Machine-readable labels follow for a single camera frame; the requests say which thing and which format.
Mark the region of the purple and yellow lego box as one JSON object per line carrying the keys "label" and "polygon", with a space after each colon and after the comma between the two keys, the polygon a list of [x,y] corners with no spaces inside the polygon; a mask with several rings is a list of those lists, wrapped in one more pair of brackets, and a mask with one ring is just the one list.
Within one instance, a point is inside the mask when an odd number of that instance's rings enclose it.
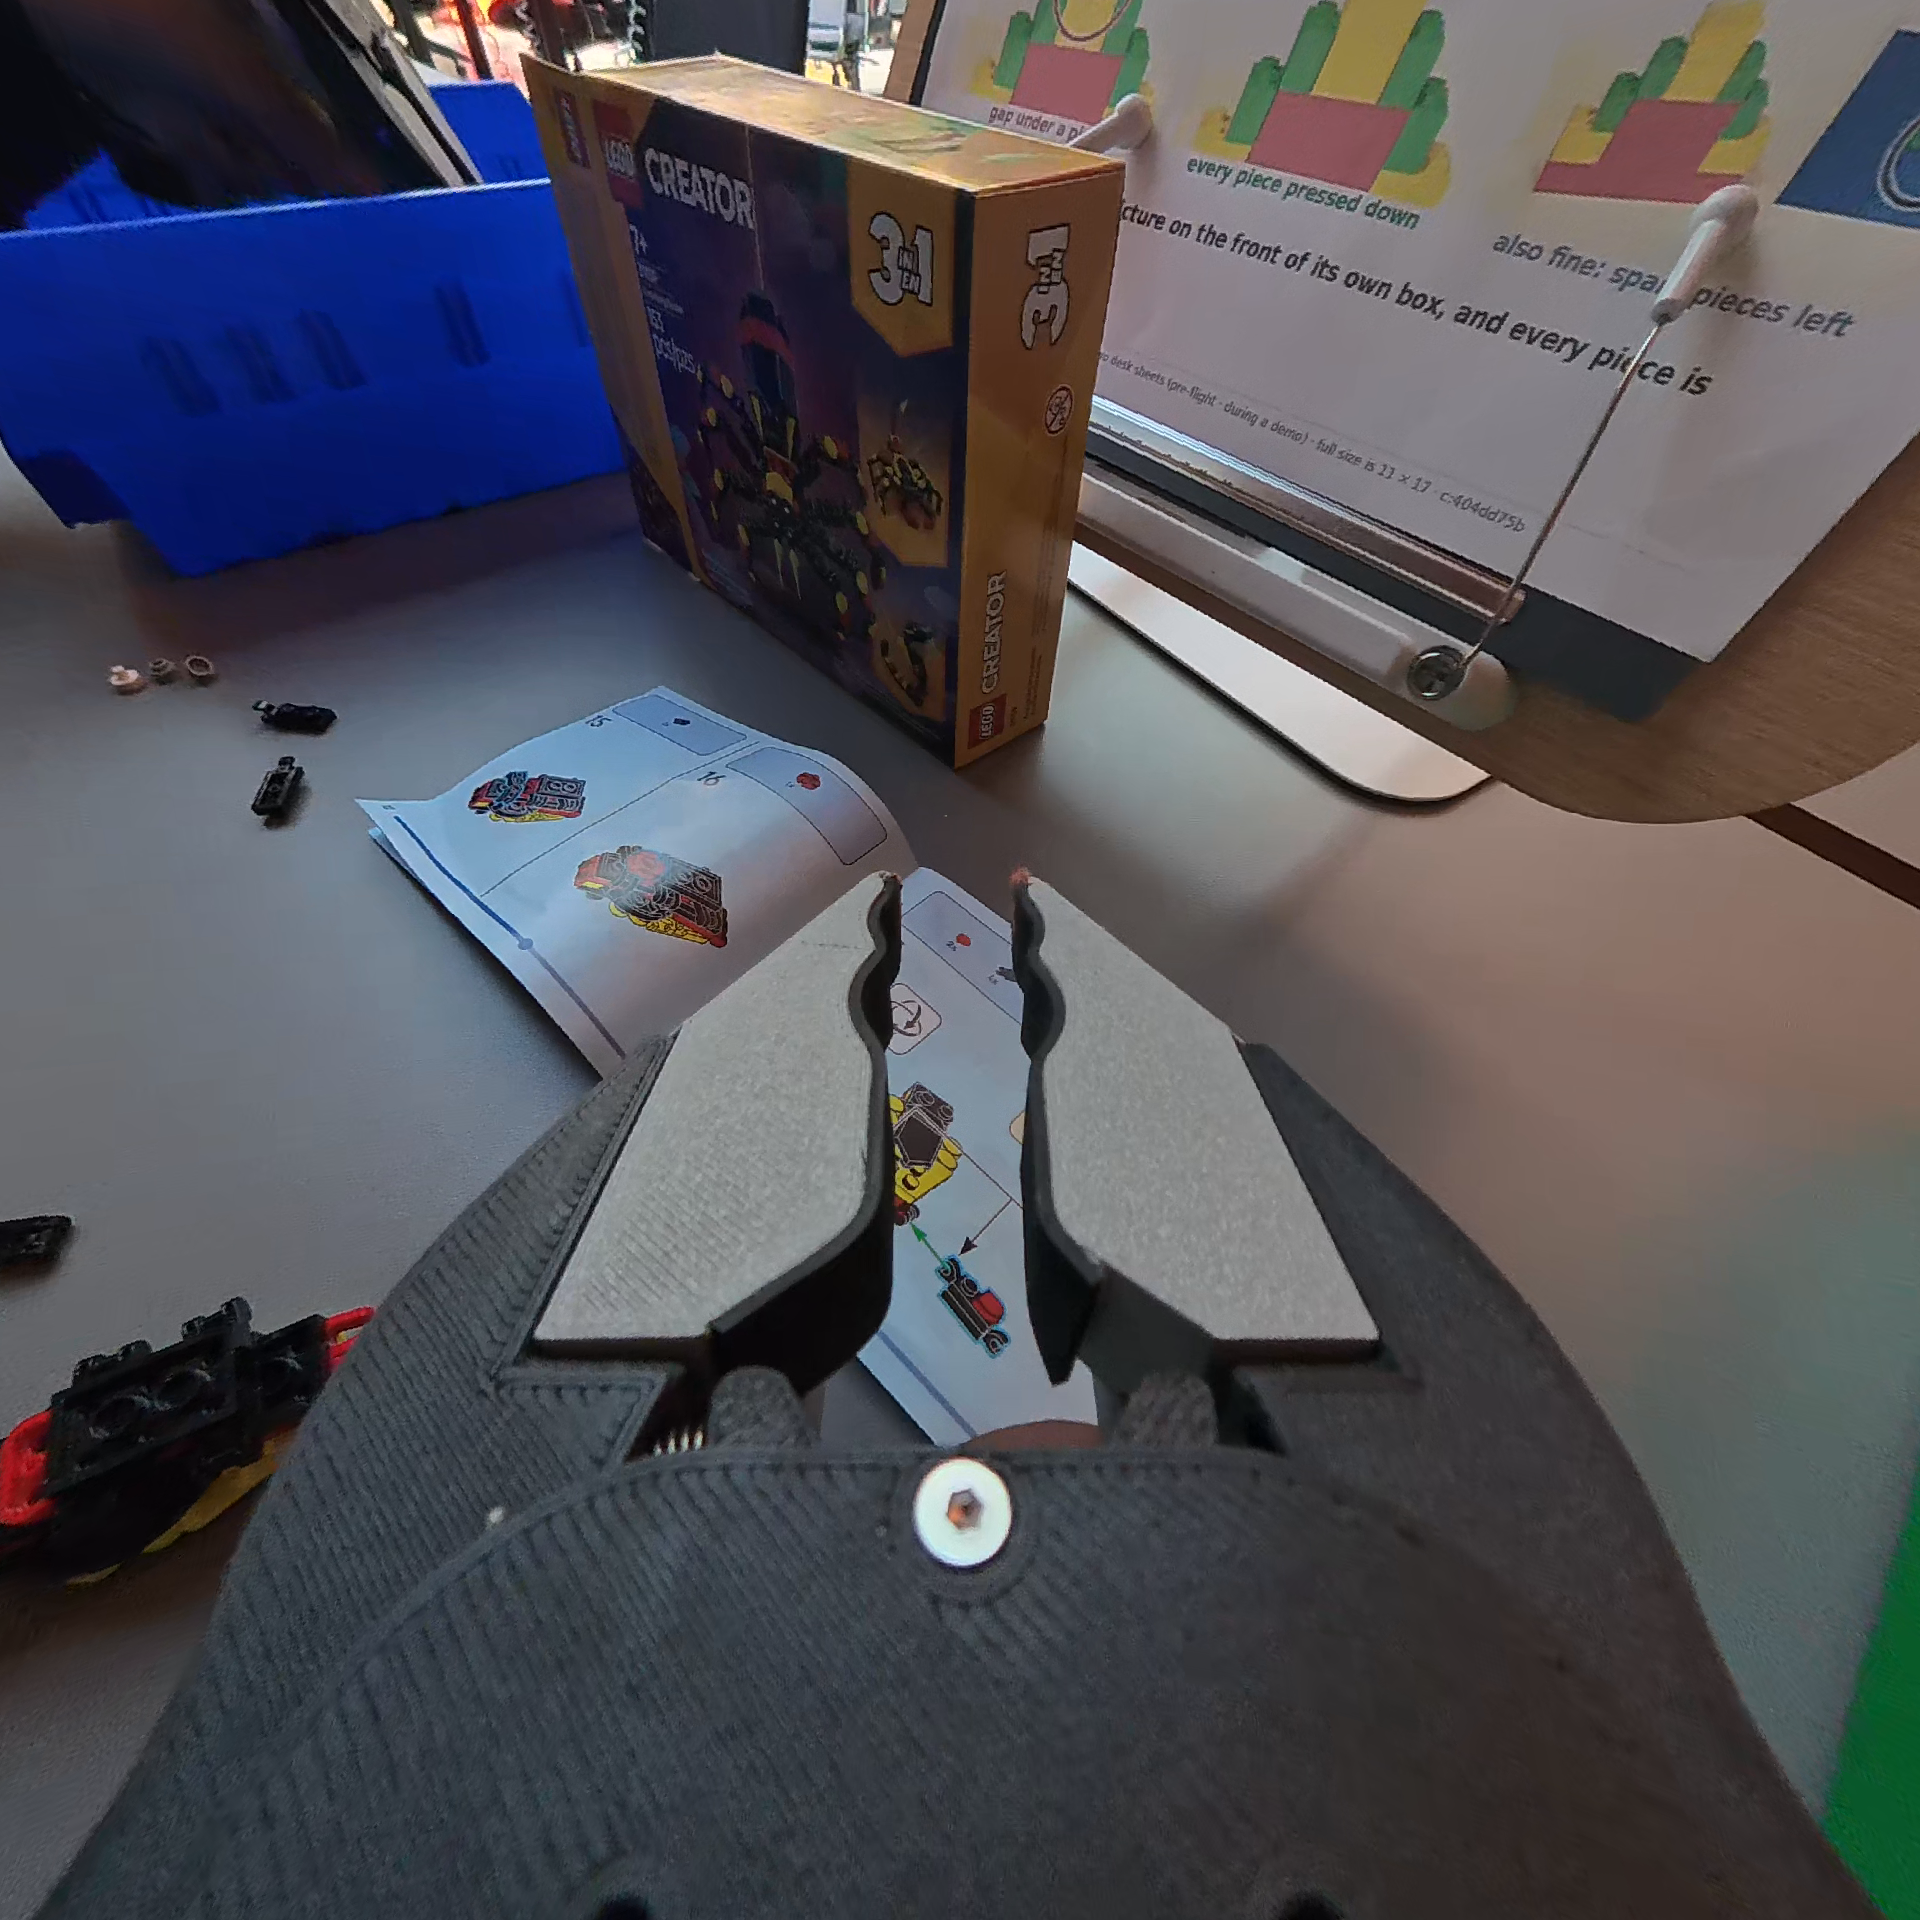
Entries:
{"label": "purple and yellow lego box", "polygon": [[726,55],[522,73],[642,533],[952,767],[1040,729],[1119,157]]}

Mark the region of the blue plastic bin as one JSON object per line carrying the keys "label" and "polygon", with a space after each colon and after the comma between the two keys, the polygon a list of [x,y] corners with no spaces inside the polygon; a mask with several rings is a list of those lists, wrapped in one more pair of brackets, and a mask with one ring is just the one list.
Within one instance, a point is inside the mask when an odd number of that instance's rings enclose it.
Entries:
{"label": "blue plastic bin", "polygon": [[186,213],[95,159],[5,232],[5,447],[59,521],[208,574],[620,469],[532,109],[432,89],[479,185]]}

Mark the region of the white stand base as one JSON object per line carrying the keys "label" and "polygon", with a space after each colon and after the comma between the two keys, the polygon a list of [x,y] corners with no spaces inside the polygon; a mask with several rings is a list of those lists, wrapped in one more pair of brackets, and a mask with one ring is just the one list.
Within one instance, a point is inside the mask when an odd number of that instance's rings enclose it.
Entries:
{"label": "white stand base", "polygon": [[1484,566],[1095,399],[1072,586],[1365,798],[1487,782],[1453,751],[1516,704]]}

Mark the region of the open instruction booklet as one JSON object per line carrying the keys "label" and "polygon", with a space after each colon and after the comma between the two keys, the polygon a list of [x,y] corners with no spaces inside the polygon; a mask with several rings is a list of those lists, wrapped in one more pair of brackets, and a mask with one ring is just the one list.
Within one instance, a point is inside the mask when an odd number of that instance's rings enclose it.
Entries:
{"label": "open instruction booklet", "polygon": [[1052,1383],[1028,1326],[1027,1056],[1007,921],[919,868],[854,773],[652,687],[494,756],[432,799],[362,809],[374,841],[602,1074],[856,878],[896,872],[896,1279],[861,1361],[936,1444],[1095,1420],[1086,1367]]}

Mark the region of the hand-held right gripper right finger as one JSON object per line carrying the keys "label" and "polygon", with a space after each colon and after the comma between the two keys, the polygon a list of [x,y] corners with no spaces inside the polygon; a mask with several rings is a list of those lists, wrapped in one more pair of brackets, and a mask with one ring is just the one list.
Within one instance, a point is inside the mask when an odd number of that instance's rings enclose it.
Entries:
{"label": "hand-held right gripper right finger", "polygon": [[1234,1032],[1044,879],[1015,878],[1023,1288],[1046,1375],[1362,1359],[1376,1319]]}

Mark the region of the black red yellow lego assembly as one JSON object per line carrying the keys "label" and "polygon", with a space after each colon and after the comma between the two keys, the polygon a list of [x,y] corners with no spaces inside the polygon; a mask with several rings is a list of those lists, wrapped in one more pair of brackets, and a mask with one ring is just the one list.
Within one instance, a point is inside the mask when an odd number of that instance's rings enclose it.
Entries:
{"label": "black red yellow lego assembly", "polygon": [[86,1583],[214,1521],[277,1472],[370,1317],[261,1329],[230,1297],[170,1345],[83,1357],[5,1439],[5,1570]]}

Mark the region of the green plastic bin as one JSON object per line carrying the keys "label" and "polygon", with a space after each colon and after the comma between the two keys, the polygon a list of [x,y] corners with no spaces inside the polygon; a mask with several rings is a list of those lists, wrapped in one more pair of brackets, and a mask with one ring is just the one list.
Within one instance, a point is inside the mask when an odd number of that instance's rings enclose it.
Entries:
{"label": "green plastic bin", "polygon": [[1827,1832],[1883,1914],[1915,1914],[1915,1273],[1845,1274],[1824,1308],[1815,1518],[1840,1702]]}

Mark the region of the wooden document stand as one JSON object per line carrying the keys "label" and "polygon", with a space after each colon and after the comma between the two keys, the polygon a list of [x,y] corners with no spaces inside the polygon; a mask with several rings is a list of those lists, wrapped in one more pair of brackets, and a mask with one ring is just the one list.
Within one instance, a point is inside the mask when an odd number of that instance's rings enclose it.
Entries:
{"label": "wooden document stand", "polygon": [[[904,9],[887,87],[898,101],[924,105],[939,12]],[[1487,647],[1516,704],[1453,751],[1562,809],[1717,821],[1855,777],[1915,740],[1915,436],[1714,657],[1562,602],[1528,576]]]}

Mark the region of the dark bulky object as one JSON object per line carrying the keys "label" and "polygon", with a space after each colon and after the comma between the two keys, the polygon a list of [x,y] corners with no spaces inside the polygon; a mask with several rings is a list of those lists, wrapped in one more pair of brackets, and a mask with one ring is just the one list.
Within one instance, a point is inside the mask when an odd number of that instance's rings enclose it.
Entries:
{"label": "dark bulky object", "polygon": [[382,4],[5,2],[5,225],[95,157],[175,208],[483,180]]}

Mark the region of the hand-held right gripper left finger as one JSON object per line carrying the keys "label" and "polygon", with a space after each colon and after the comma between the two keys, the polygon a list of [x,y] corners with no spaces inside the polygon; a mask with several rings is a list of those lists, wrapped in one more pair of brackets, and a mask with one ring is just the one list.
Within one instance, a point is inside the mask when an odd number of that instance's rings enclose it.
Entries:
{"label": "hand-held right gripper left finger", "polygon": [[892,1303],[884,1048],[901,881],[860,879],[672,1038],[532,1329],[560,1357],[738,1367],[799,1394]]}

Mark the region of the printed paper sheet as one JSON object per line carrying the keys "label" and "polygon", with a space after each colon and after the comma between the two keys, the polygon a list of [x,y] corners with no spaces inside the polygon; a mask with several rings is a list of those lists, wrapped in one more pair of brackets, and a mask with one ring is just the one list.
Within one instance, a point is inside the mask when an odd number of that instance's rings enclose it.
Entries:
{"label": "printed paper sheet", "polygon": [[1915,4],[941,4],[920,101],[1130,92],[1100,396],[1405,536],[1520,566],[1728,186],[1528,585],[1714,657],[1915,436]]}

